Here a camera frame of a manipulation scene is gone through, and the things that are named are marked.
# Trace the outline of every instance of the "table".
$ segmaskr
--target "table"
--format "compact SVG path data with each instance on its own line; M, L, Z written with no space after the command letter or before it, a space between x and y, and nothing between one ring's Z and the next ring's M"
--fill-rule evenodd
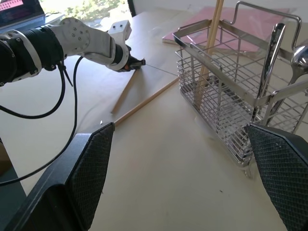
M91 231L286 231L174 85L116 128Z
M160 22L155 19L160 17L161 20L167 20L173 14L168 15L162 10L158 14L145 13L145 17L141 15L131 20L133 32L128 45L132 48L132 55L137 58L145 57L149 65L142 67L142 70L136 73L135 83L116 115L110 114L110 111L132 73L117 73L89 60L82 60L77 72L79 105L77 132L93 127L100 121L115 121L177 77L176 72L171 74L160 70L162 66L159 62L167 55L176 56L174 52L178 46L171 45L172 52L164 51L162 47L158 56L148 49L149 43L141 42L144 34L140 31L145 27L145 21L148 21L148 28L154 28ZM77 56L73 56L65 60L71 78L77 59ZM55 105L60 90L59 72L43 70L38 77L0 88L0 104L23 114L38 115ZM73 88L67 83L62 105L47 118L25 120L0 112L0 120L5 121L1 124L0 137L18 176L40 167L62 149L73 126L73 111ZM26 194L31 191L42 173L43 171L21 182Z
M77 74L79 132L114 121L176 78L178 46L161 37L190 13L158 9L131 21L128 45L147 66L137 73L120 111L109 112L130 74L83 60ZM66 65L70 76L78 57ZM49 110L60 94L56 71L0 88L0 104L25 114ZM249 180L225 154L181 97L178 86L116 128L104 194L91 230L286 230L259 176ZM73 125L73 89L53 115L23 120L0 113L0 137L19 176L46 163L66 143ZM42 172L22 181L28 194Z

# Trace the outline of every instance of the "pink paper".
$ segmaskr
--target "pink paper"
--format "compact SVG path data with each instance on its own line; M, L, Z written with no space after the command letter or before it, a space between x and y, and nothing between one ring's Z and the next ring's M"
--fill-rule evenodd
M204 19L212 19L214 14L214 7L204 7L198 14L193 16L191 19L186 21L182 26L186 26L195 22L199 22ZM289 9L275 9L280 12L289 12ZM223 8L221 12L220 19L227 19L229 21L233 20L234 16L234 8ZM282 16L259 11L256 9L239 9L237 14L236 23L234 26L244 32L247 32L251 35L254 35L262 40L267 40L273 30L275 24L281 22L283 19ZM168 35L163 37L163 40L174 41L172 33L177 30L172 31ZM184 42L199 44L206 41L207 31L200 31L194 34L190 34L189 36L185 36L182 38ZM223 32L222 41L226 42L234 39L235 37L229 35L226 32ZM220 39L220 30L217 32L216 39ZM238 49L238 40L230 41L227 43L227 46L219 46L221 49ZM241 51L258 51L258 47L254 46L246 41L241 41Z

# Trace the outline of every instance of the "floor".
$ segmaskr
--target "floor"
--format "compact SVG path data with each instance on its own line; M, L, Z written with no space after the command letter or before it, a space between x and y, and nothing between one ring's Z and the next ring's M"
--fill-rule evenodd
M15 178L17 174L12 167L0 176L0 182ZM0 187L0 231L4 230L25 199L26 194L21 183Z
M258 174L234 166L175 85L116 129L91 228L100 230L286 229Z

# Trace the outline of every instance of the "wire basket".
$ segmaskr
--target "wire basket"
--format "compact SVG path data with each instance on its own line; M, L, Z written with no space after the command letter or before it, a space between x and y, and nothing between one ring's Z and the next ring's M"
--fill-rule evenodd
M193 36L203 30L209 32L211 21L203 20L179 28L174 33L181 46L178 73L183 97L217 134L230 151L235 163L247 168L253 159L249 138L244 127L251 122L295 133L308 110L305 89L308 80L288 86L292 76L292 54L280 49L266 95L257 97L260 76L268 43L247 34L224 21L219 22L218 34L212 56L205 49L206 38L199 44L185 43L184 36ZM243 44L257 46L257 52L247 52ZM209 70L200 75L202 66ZM196 106L197 84L203 78L202 100ZM284 99L279 110L271 115L273 104ZM254 108L259 108L254 120Z

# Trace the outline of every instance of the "metal handle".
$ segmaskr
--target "metal handle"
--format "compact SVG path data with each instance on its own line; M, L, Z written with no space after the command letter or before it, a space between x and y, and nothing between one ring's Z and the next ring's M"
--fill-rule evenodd
M292 47L292 50L295 49L297 38L298 38L298 35L299 35L299 32L300 32L300 28L302 26L302 19L300 17L298 17L296 15L293 15L293 14L283 13L283 12L280 12L280 11L274 11L274 10L271 10L271 9L268 9L268 8L256 6L256 5L253 5L253 4L245 2L245 1L238 1L236 3L236 6L235 6L235 12L234 12L233 21L230 22L230 21L224 19L223 22L226 22L226 23L231 24L231 25L235 24L238 8L239 8L240 4L241 5L245 5L245 6L249 6L249 7L255 8L255 9L258 9L260 11L265 11L265 12L276 14L276 15L280 15L280 16L283 16L283 17L286 17L286 18L294 19L297 22L297 26L296 26L296 30L295 30L295 34L294 34L294 37L293 37L293 41L292 41L292 46L291 47Z
M278 51L283 39L285 31L285 24L283 23L278 23L274 26L273 32L271 34L270 40L269 40L269 46L268 50L266 52L264 64L263 64L263 69L262 69L262 74L261 74L261 79L260 79L260 84L259 84L259 89L258 89L258 94L257 97L260 98L266 94L266 91L269 86L270 82L270 76L273 71L273 67L278 55ZM255 107L253 114L252 114L252 122L254 122L256 114L259 111L259 107Z

